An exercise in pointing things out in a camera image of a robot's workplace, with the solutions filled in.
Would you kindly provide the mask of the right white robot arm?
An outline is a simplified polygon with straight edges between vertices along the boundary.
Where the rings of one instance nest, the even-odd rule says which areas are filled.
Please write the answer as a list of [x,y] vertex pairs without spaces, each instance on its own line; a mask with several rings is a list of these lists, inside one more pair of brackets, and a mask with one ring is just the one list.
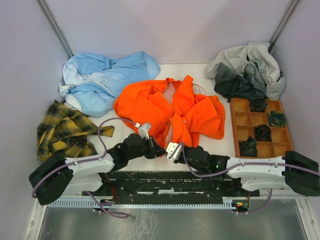
[[283,156],[249,159],[210,154],[200,146],[171,142],[166,158],[185,164],[198,178],[235,179],[229,189],[236,196],[264,189],[291,189],[308,197],[320,195],[319,164],[293,150]]

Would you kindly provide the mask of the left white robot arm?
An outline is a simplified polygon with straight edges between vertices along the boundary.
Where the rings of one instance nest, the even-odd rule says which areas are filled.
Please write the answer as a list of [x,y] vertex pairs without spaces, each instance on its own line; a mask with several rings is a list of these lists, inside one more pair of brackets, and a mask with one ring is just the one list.
[[166,150],[152,136],[141,137],[135,133],[101,154],[70,158],[56,153],[29,175],[33,188],[31,196],[45,206],[63,195],[84,191],[106,195],[111,183],[101,178],[100,174],[118,171],[133,159],[155,159],[165,154]]

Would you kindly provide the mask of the orange jacket pink lining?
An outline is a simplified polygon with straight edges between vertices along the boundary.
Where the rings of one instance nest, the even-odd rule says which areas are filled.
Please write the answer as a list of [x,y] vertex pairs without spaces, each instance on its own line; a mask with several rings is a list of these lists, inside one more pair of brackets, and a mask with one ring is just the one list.
[[193,78],[145,80],[127,85],[113,104],[118,117],[134,128],[149,123],[149,135],[166,148],[170,142],[197,147],[200,135],[221,140],[225,108],[216,95],[194,92]]

